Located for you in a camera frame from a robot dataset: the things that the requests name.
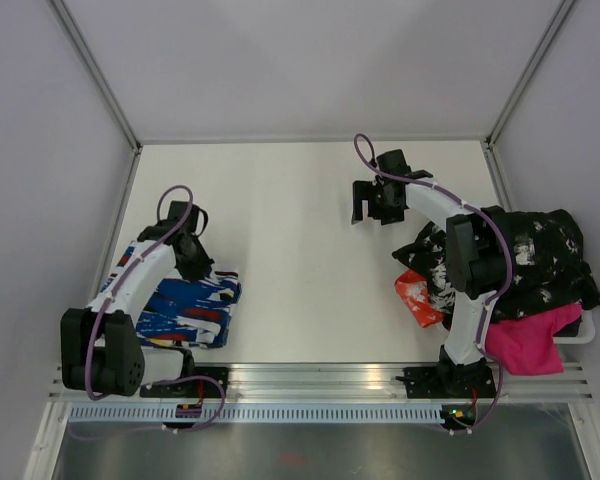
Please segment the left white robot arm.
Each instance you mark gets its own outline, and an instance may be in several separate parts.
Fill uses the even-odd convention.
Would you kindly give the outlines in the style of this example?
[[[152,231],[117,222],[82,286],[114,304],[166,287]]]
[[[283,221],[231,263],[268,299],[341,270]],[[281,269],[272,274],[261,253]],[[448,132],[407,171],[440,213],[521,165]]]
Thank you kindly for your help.
[[[163,374],[163,386],[177,397],[190,395],[198,374],[182,347],[160,347],[158,368],[136,333],[142,311],[171,273],[187,281],[211,273],[213,260],[204,250],[198,227],[208,213],[185,201],[170,203],[167,217],[146,227],[132,241],[96,297],[84,308],[66,310],[60,320],[61,378],[70,390],[91,398],[130,397]]]

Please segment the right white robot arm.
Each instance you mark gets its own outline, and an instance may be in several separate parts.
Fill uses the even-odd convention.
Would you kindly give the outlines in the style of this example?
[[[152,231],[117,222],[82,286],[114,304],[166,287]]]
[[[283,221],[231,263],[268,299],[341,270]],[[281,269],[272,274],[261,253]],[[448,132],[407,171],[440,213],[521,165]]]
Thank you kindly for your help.
[[[414,210],[426,217],[442,246],[433,259],[431,246],[413,242],[392,256],[407,268],[418,267],[441,277],[441,289],[454,301],[452,323],[440,351],[437,387],[449,396],[460,395],[472,383],[470,367],[486,357],[486,331],[497,300],[512,283],[511,247],[499,220],[499,208],[475,207],[438,183],[425,170],[413,171],[400,150],[358,154],[375,178],[356,181],[351,222],[368,216],[383,225],[401,222]]]

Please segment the blue white red patterned trousers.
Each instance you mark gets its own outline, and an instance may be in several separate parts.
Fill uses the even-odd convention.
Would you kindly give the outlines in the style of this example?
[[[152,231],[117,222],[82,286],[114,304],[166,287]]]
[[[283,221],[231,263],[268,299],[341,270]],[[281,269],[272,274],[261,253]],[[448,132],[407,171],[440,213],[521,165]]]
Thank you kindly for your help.
[[[242,293],[236,272],[213,270],[201,280],[184,280],[175,268],[173,248],[162,244],[132,269],[117,293],[111,292],[118,277],[152,244],[131,242],[87,308],[98,312],[111,297],[113,307],[132,316],[144,347],[224,347]]]

